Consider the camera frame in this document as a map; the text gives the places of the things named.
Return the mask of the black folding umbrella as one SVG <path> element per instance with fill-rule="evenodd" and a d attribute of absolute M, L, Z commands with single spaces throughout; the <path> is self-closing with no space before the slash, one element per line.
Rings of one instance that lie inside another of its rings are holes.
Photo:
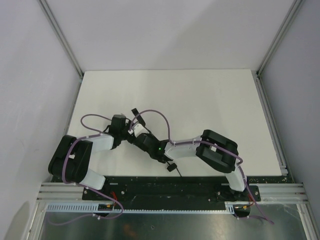
<path fill-rule="evenodd" d="M 163 164 L 168 164 L 167 170 L 169 172 L 177 170 L 179 176 L 182 177 L 178 166 L 175 163 L 170 163 L 173 160 L 165 155 L 165 148 L 167 144 L 174 147 L 176 146 L 175 142 L 171 140 L 170 124 L 165 115 L 154 109 L 147 109 L 139 112 L 134 108 L 131 111 L 134 114 L 134 118 L 129 122 L 128 142 L 148 153 L 152 159 Z M 167 125 L 167 139 L 158 140 L 157 137 L 146 127 L 146 123 L 141 115 L 149 112 L 157 113 L 163 117 Z"/>

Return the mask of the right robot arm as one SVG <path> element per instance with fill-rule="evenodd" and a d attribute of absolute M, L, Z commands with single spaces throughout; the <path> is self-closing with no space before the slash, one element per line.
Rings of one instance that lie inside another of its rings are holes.
<path fill-rule="evenodd" d="M 151 133 L 139 134 L 133 144 L 148 153 L 160 163 L 176 159 L 197 157 L 215 171 L 223 173 L 229 188 L 234 192 L 244 192 L 247 188 L 247 177 L 240 165 L 238 145 L 212 130 L 204 130 L 202 135 L 188 140 L 158 140 Z"/>

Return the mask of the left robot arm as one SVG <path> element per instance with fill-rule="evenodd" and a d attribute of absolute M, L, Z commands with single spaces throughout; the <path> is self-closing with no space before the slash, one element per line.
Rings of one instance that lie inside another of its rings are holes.
<path fill-rule="evenodd" d="M 106 178 L 89 168 L 91 156 L 113 150 L 127 138 L 131 121 L 116 114 L 105 130 L 97 134 L 75 137 L 64 135 L 48 165 L 48 172 L 64 183 L 76 183 L 87 188 L 101 190 Z"/>

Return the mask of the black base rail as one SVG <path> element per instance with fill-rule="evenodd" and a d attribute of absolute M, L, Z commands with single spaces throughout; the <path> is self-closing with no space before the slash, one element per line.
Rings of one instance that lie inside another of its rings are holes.
<path fill-rule="evenodd" d="M 101 193 L 116 197 L 125 210 L 223 210 L 226 202 L 261 201 L 257 185 L 232 191 L 223 176 L 108 176 Z"/>

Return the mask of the left aluminium frame post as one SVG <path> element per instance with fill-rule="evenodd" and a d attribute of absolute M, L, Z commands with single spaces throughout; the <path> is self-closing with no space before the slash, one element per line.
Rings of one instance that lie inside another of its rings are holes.
<path fill-rule="evenodd" d="M 72 66 L 74 67 L 75 71 L 77 72 L 77 75 L 80 79 L 83 79 L 84 72 L 80 67 L 79 62 L 76 59 L 76 56 L 68 43 L 67 38 L 65 37 L 65 34 L 62 31 L 62 28 L 60 27 L 50 5 L 48 4 L 47 0 L 38 0 L 37 1 L 41 10 L 44 13 L 44 16 L 46 17 L 49 25 L 51 26 L 54 34 L 56 35 L 56 38 L 58 39 L 61 47 L 63 48 L 66 56 L 68 57 L 69 61 L 71 62 Z"/>

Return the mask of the aluminium frame post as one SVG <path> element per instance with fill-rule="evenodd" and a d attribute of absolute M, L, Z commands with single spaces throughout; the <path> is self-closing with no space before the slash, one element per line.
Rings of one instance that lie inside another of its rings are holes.
<path fill-rule="evenodd" d="M 300 9 L 302 8 L 305 0 L 294 0 L 286 13 L 279 29 L 277 30 L 266 54 L 264 55 L 261 63 L 259 64 L 256 75 L 260 78 L 266 69 L 267 65 L 269 64 L 270 60 L 272 59 L 273 55 L 276 53 L 277 49 L 279 48 L 281 42 L 285 38 L 288 30 L 290 29 L 291 25 L 293 24 L 295 18 L 297 17 Z"/>
<path fill-rule="evenodd" d="M 48 4 L 47 0 L 38 0 L 37 1 L 41 10 L 44 13 L 44 16 L 46 17 L 49 25 L 51 26 L 54 34 L 56 35 L 56 38 L 58 39 L 61 47 L 63 48 L 66 56 L 68 57 L 69 61 L 71 62 L 72 66 L 74 67 L 75 71 L 77 72 L 77 75 L 80 79 L 83 79 L 84 72 L 80 67 L 79 62 L 76 59 L 76 56 L 68 43 L 67 38 L 65 37 L 65 34 L 62 31 L 62 28 L 60 27 L 50 5 Z"/>

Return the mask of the right aluminium frame post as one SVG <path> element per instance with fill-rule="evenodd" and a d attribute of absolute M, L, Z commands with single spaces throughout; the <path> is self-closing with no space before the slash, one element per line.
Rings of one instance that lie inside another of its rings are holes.
<path fill-rule="evenodd" d="M 264 55 L 261 63 L 259 64 L 256 75 L 260 78 L 266 69 L 267 65 L 269 64 L 270 60 L 272 59 L 273 55 L 276 53 L 277 49 L 279 48 L 281 42 L 285 38 L 288 30 L 290 29 L 291 25 L 293 24 L 295 18 L 297 17 L 300 9 L 302 8 L 305 0 L 294 0 L 286 13 L 279 29 L 277 30 L 266 54 Z"/>

